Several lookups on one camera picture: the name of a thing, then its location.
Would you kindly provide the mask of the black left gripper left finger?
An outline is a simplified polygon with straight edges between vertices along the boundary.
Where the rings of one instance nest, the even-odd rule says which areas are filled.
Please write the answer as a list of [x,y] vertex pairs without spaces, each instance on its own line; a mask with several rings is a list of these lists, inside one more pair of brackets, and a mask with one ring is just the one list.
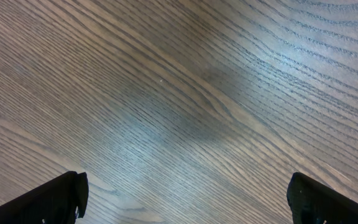
[[0,206],[0,223],[74,223],[89,195],[85,172],[68,171]]

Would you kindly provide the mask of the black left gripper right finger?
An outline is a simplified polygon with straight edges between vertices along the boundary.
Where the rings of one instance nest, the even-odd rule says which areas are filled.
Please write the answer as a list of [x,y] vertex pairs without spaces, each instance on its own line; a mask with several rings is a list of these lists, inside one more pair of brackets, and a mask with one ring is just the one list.
[[358,203],[295,172],[288,184],[287,201],[294,224],[358,224]]

